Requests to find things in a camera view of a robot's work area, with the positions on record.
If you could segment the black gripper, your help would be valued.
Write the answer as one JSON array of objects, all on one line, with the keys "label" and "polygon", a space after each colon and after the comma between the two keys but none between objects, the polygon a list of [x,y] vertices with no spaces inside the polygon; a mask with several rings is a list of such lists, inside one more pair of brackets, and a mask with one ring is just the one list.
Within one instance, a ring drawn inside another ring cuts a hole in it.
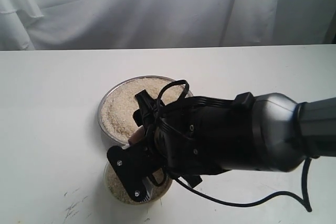
[{"label": "black gripper", "polygon": [[[155,122],[157,99],[146,90],[134,97],[139,108],[132,117],[147,130]],[[187,98],[161,107],[154,142],[167,168],[182,175],[190,188],[203,181],[200,175],[259,170],[252,131],[254,102]]]}]

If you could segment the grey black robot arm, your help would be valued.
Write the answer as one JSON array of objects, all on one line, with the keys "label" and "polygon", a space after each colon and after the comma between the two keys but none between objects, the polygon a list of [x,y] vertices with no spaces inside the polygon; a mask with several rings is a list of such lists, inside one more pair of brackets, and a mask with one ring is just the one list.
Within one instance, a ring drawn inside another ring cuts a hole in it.
[{"label": "grey black robot arm", "polygon": [[132,145],[142,176],[163,168],[191,186],[202,175],[230,170],[290,172],[305,159],[335,156],[335,99],[297,103],[280,93],[233,100],[202,96],[165,104],[146,91],[136,96]]}]

